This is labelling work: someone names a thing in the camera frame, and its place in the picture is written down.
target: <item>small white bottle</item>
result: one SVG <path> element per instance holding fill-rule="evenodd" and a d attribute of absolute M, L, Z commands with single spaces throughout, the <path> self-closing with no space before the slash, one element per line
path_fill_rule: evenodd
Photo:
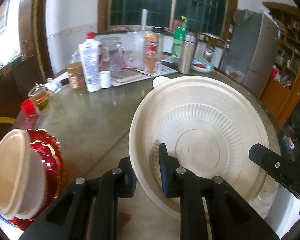
<path fill-rule="evenodd" d="M 88 92 L 100 90 L 99 54 L 101 43 L 96 41 L 95 33 L 87 33 L 87 40 L 79 44 L 80 59 Z"/>

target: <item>yellow handle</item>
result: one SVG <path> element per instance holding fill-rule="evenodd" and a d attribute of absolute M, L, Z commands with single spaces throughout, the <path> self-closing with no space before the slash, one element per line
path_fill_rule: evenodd
<path fill-rule="evenodd" d="M 1 117 L 0 117 L 0 123 L 14 124 L 15 121 L 16 121 L 16 119 L 11 118 L 11 117 L 5 117 L 5 116 L 1 116 Z"/>

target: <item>green label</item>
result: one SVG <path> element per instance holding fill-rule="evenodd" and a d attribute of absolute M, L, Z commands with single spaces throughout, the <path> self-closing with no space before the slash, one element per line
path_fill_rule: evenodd
<path fill-rule="evenodd" d="M 187 34 L 187 31 L 184 31 L 182 29 L 176 29 L 173 35 L 173 38 L 176 40 L 183 40 L 183 35 Z"/>

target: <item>refrigerator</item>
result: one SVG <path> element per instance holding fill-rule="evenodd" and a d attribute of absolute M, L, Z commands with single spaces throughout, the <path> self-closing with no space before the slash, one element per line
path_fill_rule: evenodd
<path fill-rule="evenodd" d="M 260 98 L 269 80 L 279 41 L 279 28 L 273 20 L 263 13 L 253 12 L 245 22 L 234 25 L 222 69 L 231 66 L 241 71 L 245 75 L 242 84 Z"/>

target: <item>green soda bottle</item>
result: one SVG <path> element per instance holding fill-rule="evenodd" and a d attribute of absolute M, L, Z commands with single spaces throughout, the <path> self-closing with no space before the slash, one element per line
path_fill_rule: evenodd
<path fill-rule="evenodd" d="M 174 56 L 181 57 L 183 35 L 187 33 L 187 19 L 185 16 L 181 16 L 181 22 L 178 23 L 173 35 L 173 45 L 171 53 Z"/>

